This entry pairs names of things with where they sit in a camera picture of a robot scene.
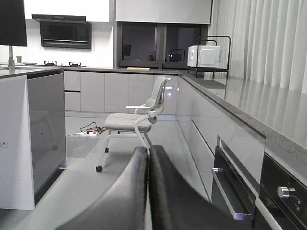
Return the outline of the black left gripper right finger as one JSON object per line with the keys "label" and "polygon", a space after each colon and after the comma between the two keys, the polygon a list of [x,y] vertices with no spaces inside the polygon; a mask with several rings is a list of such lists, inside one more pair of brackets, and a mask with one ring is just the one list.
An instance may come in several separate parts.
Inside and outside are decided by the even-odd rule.
{"label": "black left gripper right finger", "polygon": [[242,229],[184,179],[160,145],[150,148],[149,199],[154,230]]}

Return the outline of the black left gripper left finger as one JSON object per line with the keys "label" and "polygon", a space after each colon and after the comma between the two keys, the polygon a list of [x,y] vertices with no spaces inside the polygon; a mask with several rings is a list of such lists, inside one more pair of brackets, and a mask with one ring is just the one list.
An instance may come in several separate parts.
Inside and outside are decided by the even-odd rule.
{"label": "black left gripper left finger", "polygon": [[136,147],[114,183],[58,230],[143,230],[147,199],[147,148]]}

